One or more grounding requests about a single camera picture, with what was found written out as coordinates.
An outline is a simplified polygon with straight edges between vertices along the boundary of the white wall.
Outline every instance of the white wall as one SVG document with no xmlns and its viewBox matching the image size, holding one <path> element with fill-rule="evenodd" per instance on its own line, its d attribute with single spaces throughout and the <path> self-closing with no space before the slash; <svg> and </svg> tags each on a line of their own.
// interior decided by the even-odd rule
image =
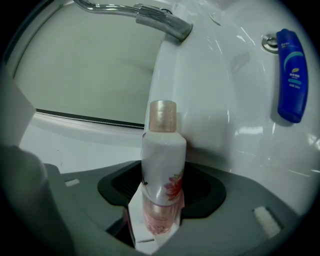
<svg viewBox="0 0 320 256">
<path fill-rule="evenodd" d="M 70 4 L 34 36 L 15 81 L 37 109 L 144 124 L 163 35 L 134 18 Z"/>
</svg>

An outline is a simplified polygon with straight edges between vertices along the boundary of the chrome faucet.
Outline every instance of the chrome faucet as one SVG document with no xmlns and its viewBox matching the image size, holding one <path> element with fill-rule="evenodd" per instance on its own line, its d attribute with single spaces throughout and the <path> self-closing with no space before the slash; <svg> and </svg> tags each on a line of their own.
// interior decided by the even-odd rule
<svg viewBox="0 0 320 256">
<path fill-rule="evenodd" d="M 88 0 L 73 0 L 81 9 L 94 14 L 112 14 L 135 18 L 138 24 L 161 30 L 183 42 L 190 34 L 193 25 L 172 15 L 167 9 L 145 4 L 133 7 L 117 4 L 98 4 Z"/>
</svg>

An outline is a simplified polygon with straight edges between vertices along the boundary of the black rubber mat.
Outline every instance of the black rubber mat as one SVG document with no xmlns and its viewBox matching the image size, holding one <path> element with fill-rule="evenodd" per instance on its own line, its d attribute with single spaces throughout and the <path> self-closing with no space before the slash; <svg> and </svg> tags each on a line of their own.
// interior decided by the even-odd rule
<svg viewBox="0 0 320 256">
<path fill-rule="evenodd" d="M 100 194 L 110 204 L 128 207 L 142 181 L 141 161 L 103 177 L 98 183 Z M 184 205 L 181 219 L 206 218 L 225 200 L 221 181 L 185 163 L 182 189 Z"/>
</svg>

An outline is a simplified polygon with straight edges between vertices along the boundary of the bottle cap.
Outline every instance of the bottle cap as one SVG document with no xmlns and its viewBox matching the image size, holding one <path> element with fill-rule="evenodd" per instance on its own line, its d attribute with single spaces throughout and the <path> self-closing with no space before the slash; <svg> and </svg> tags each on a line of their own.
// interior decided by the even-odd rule
<svg viewBox="0 0 320 256">
<path fill-rule="evenodd" d="M 149 130 L 158 133 L 174 133 L 177 129 L 177 104 L 171 100 L 150 103 Z"/>
</svg>

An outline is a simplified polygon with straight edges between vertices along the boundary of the gray plastic base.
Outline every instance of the gray plastic base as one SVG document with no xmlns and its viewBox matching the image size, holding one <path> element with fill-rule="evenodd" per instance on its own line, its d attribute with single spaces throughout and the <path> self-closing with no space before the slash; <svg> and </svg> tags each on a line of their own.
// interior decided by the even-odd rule
<svg viewBox="0 0 320 256">
<path fill-rule="evenodd" d="M 91 225 L 95 223 L 101 228 L 102 232 L 107 230 L 114 222 L 121 220 L 124 207 L 110 205 L 104 200 L 98 192 L 97 184 L 105 175 L 132 163 L 134 162 L 62 175 L 59 175 L 55 166 L 47 165 L 50 188 L 58 208 L 60 209 L 62 202 L 66 204 L 67 197 L 64 193 L 68 192 L 79 206 L 78 210 L 83 211 L 72 218 L 73 223 L 81 222 L 83 224 L 88 221 L 83 219 L 86 217 Z M 210 167 L 192 165 L 219 179 L 226 188 L 226 198 L 222 205 L 209 217 L 184 219 L 176 234 L 155 255 L 214 254 L 231 256 L 246 252 L 246 255 L 264 255 L 281 243 L 298 223 L 298 216 L 279 198 L 257 182 Z M 63 182 L 73 179 L 78 179 L 79 183 L 67 188 Z M 259 206 L 267 207 L 283 227 L 283 230 L 272 239 L 268 240 L 253 214 L 253 209 Z M 65 220 L 66 226 L 69 229 L 74 229 L 75 227 L 71 227 L 69 223 L 71 217 L 67 218 L 66 215 L 74 214 L 76 209 L 69 207 L 69 210 L 72 210 L 72 212 L 68 212 L 66 209 L 60 211 L 61 216 L 63 219 L 68 219 Z M 92 231 L 88 229 L 86 235 L 91 237 Z M 106 255 L 110 255 L 111 252 L 115 255 L 121 253 L 129 255 L 130 252 L 140 254 L 106 232 L 105 235 L 108 239 L 105 238 L 105 235 L 101 235 L 102 237 L 97 235 L 92 234 L 92 239 L 103 240 L 105 246 L 110 246 L 110 251 Z"/>
</svg>

